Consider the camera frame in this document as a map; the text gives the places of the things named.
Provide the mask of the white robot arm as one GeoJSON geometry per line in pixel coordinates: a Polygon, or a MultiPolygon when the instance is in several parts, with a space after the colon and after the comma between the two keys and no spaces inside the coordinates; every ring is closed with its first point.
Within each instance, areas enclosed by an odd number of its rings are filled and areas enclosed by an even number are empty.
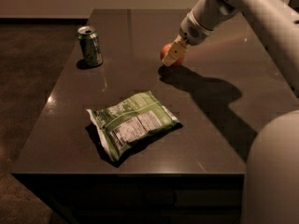
{"type": "MultiPolygon", "coordinates": [[[[248,78],[260,97],[280,90],[280,99],[299,93],[298,13],[281,0],[199,0],[164,54],[170,66],[201,44],[222,22],[240,12],[268,53],[248,78]]],[[[247,159],[241,224],[299,224],[299,112],[269,121],[254,139],[247,159]]]]}

